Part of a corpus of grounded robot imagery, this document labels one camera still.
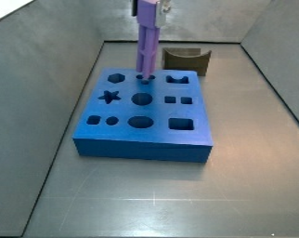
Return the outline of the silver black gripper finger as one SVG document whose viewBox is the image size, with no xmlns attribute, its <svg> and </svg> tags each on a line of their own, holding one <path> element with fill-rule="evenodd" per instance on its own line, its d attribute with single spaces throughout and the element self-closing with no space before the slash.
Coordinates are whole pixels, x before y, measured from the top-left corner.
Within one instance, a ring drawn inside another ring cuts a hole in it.
<svg viewBox="0 0 299 238">
<path fill-rule="evenodd" d="M 170 11 L 170 0 L 158 0 L 155 2 L 154 26 L 161 28 L 166 23 L 166 14 Z"/>
</svg>

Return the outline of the silver blue gripper finger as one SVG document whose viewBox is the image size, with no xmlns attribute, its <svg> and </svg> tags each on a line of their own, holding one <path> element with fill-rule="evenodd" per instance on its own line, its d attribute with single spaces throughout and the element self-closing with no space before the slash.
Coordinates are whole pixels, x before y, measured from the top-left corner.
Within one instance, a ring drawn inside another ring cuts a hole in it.
<svg viewBox="0 0 299 238">
<path fill-rule="evenodd" d="M 131 0 L 131 16 L 137 16 L 137 1 L 138 0 Z"/>
</svg>

